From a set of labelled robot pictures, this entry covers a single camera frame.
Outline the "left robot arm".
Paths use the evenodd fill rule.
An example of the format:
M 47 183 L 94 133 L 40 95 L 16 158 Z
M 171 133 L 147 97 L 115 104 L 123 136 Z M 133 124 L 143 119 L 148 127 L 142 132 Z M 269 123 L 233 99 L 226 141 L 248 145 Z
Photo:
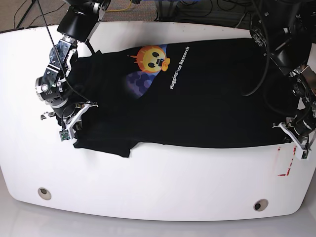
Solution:
M 265 50 L 266 62 L 274 62 L 290 78 L 293 94 L 304 104 L 295 116 L 278 127 L 296 145 L 295 156 L 308 159 L 316 132 L 316 74 L 308 65 L 316 34 L 314 0 L 254 0 L 250 34 Z

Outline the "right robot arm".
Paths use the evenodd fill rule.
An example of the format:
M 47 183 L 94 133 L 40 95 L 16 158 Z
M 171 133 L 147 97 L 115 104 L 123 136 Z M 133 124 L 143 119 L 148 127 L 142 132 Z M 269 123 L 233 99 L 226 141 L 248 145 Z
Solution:
M 91 107 L 97 106 L 79 93 L 68 81 L 73 65 L 78 59 L 78 43 L 84 43 L 94 52 L 90 39 L 102 21 L 110 5 L 109 0 L 68 0 L 69 9 L 61 20 L 57 31 L 61 39 L 53 44 L 49 64 L 42 77 L 37 78 L 36 94 L 53 111 L 45 112 L 41 119 L 57 117 L 62 141 L 72 140 L 75 132 L 82 128 L 81 116 Z

